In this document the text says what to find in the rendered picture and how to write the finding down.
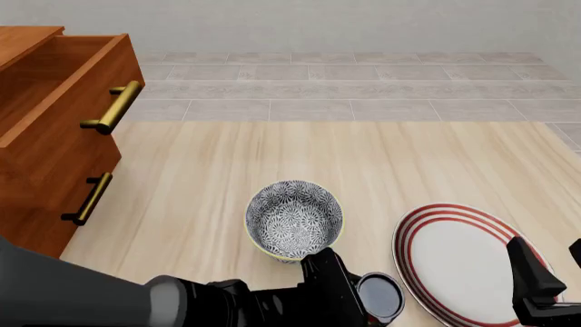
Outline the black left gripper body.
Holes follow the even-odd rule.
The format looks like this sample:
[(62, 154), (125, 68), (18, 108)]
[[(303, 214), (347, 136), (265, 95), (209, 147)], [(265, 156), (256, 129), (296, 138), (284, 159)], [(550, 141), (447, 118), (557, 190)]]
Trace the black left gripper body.
[(364, 327), (366, 313), (341, 258), (327, 247), (300, 261), (308, 327)]

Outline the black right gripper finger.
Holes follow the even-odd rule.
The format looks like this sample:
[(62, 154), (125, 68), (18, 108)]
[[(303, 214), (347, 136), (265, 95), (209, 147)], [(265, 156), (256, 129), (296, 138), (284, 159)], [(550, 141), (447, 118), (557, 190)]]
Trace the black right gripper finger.
[(546, 266), (535, 256), (535, 251), (520, 236), (507, 244), (513, 276), (513, 302), (529, 299), (532, 302), (556, 302), (566, 290)]
[(568, 250), (572, 255), (574, 261), (576, 262), (577, 266), (579, 266), (579, 268), (581, 269), (581, 238), (573, 242), (568, 247)]

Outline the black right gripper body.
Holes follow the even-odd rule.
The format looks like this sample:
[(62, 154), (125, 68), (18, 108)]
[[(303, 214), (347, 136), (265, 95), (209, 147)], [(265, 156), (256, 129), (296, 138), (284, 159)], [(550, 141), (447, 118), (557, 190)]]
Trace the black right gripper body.
[(513, 310), (519, 322), (528, 327), (581, 327), (581, 302), (533, 302), (514, 297)]

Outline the closed wooden drawer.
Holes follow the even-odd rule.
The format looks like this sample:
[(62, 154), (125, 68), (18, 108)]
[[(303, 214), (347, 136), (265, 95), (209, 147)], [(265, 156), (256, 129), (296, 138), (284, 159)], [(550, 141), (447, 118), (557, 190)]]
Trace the closed wooden drawer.
[(58, 258), (77, 225), (63, 214), (79, 212), (99, 179), (121, 154), (110, 135), (50, 142), (10, 154), (0, 149), (0, 236), (26, 250)]

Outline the open wooden drawer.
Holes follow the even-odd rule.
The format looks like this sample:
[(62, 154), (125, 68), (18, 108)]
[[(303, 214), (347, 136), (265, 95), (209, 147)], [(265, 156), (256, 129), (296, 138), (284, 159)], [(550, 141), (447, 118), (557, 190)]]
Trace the open wooden drawer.
[(117, 98), (109, 89), (131, 81), (145, 85), (128, 35), (52, 37), (0, 70), (0, 149), (22, 154), (99, 134), (80, 122), (100, 119)]

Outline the wooden cabinet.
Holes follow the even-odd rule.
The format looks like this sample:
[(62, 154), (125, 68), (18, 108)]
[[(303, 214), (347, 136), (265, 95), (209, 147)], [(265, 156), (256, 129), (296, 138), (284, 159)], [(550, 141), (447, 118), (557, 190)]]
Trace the wooden cabinet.
[(65, 35), (61, 26), (0, 26), (0, 70), (6, 69), (58, 35), (100, 36)]

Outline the white plate with red rings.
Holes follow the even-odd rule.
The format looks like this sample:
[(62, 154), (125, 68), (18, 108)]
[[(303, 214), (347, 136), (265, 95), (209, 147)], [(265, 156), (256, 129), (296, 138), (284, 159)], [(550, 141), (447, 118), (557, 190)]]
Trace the white plate with red rings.
[(516, 236), (550, 268), (522, 228), (460, 203), (428, 203), (403, 214), (392, 255), (411, 296), (445, 327), (529, 327), (512, 304), (507, 244)]

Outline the blue-white patterned bowl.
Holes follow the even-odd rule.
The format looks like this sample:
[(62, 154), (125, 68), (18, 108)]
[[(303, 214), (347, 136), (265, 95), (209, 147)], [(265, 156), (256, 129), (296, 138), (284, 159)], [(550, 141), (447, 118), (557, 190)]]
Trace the blue-white patterned bowl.
[(331, 247), (344, 228), (337, 198), (313, 182), (283, 180), (250, 199), (244, 214), (252, 243), (281, 263), (299, 263)]

